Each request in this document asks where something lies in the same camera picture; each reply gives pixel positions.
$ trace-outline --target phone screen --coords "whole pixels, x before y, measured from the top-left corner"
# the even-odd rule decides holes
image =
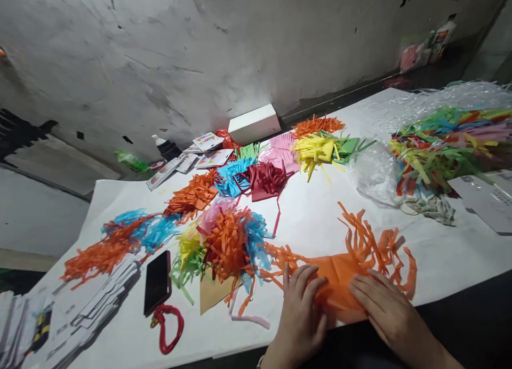
[[[169,285],[170,253],[165,251],[148,264],[146,270],[146,294],[144,314],[149,315],[170,294]]]

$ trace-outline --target finger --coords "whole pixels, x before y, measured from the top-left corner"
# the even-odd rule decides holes
[[[290,265],[288,263],[284,264],[284,273],[283,273],[283,291],[286,292],[288,287],[290,286]]]
[[[389,346],[389,342],[388,342],[388,339],[386,338],[386,335],[384,334],[384,332],[382,331],[382,328],[379,326],[379,324],[377,323],[377,321],[375,321],[375,319],[372,317],[372,316],[368,316],[368,321],[370,321],[370,324],[372,324],[373,328],[375,329],[375,331],[377,332],[377,334],[379,335],[380,339],[382,341],[384,341],[384,343]]]
[[[372,300],[384,312],[386,309],[390,309],[390,304],[393,304],[393,301],[390,297],[382,294],[379,290],[377,290],[372,285],[367,284],[366,282],[353,279],[350,283],[358,288],[361,292],[366,294],[366,296],[370,298],[370,300]]]
[[[388,288],[389,290],[395,292],[395,293],[400,293],[402,294],[402,292],[400,291],[400,289],[398,289],[396,287],[395,284],[393,284],[389,278],[387,278],[385,275],[383,275],[382,273],[380,272],[377,272],[376,270],[373,270],[373,269],[368,269],[368,273],[371,274],[373,277],[375,277],[377,280],[379,280],[380,282],[382,282],[382,284]]]
[[[318,270],[317,265],[313,265],[304,269],[300,274],[299,278],[297,278],[297,283],[295,284],[295,290],[302,298],[304,295],[304,290],[306,289],[306,285],[308,285],[308,281],[313,274]]]
[[[306,286],[306,290],[304,291],[304,296],[302,300],[304,302],[304,306],[311,308],[315,302],[315,295],[318,292],[318,289],[327,282],[325,277],[318,277],[312,280]]]
[[[313,345],[319,348],[324,342],[325,335],[327,333],[327,314],[322,313],[320,321],[318,321],[318,327],[313,337]]]
[[[366,285],[372,286],[375,290],[379,291],[389,299],[393,297],[393,294],[390,293],[389,289],[385,287],[384,284],[381,284],[379,281],[373,279],[372,277],[356,274],[354,275],[354,279],[359,282],[365,283]]]
[[[300,274],[305,271],[307,268],[309,268],[310,264],[302,265],[301,267],[297,268],[295,272],[293,272],[292,277],[290,277],[290,284],[288,285],[289,288],[294,289],[295,285],[297,284],[297,279],[299,278]]]
[[[357,301],[363,306],[363,308],[374,318],[380,319],[384,312],[379,306],[373,302],[373,300],[368,297],[364,292],[362,292],[357,286],[355,286],[352,282],[348,286],[350,292],[354,295]]]

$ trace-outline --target concrete wall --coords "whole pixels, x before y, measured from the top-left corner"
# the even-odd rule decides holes
[[[507,84],[512,81],[512,0],[507,0],[494,26],[468,66],[464,79],[481,78]]]
[[[479,32],[500,1],[0,0],[0,105],[100,160],[155,158],[154,133],[187,146],[269,102],[284,115],[393,70],[403,35],[452,13],[454,39]]]
[[[61,257],[76,242],[88,209],[80,198],[0,168],[2,250]]]

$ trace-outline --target spray bottle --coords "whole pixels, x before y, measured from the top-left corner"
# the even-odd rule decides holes
[[[181,154],[181,150],[178,149],[174,142],[161,139],[156,134],[153,134],[151,137],[155,139],[156,147],[160,151],[162,157],[167,161],[170,161]]]

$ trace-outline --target red cord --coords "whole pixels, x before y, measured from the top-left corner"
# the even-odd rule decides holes
[[[176,337],[172,342],[167,345],[165,343],[165,317],[164,313],[169,314],[173,313],[178,318],[178,331],[176,332]],[[185,321],[183,320],[183,316],[181,315],[180,311],[175,308],[174,306],[170,305],[159,305],[155,312],[153,313],[153,317],[158,320],[158,323],[160,324],[160,351],[162,354],[169,354],[172,352],[176,344],[181,338],[181,335],[183,333],[183,326],[185,325]]]

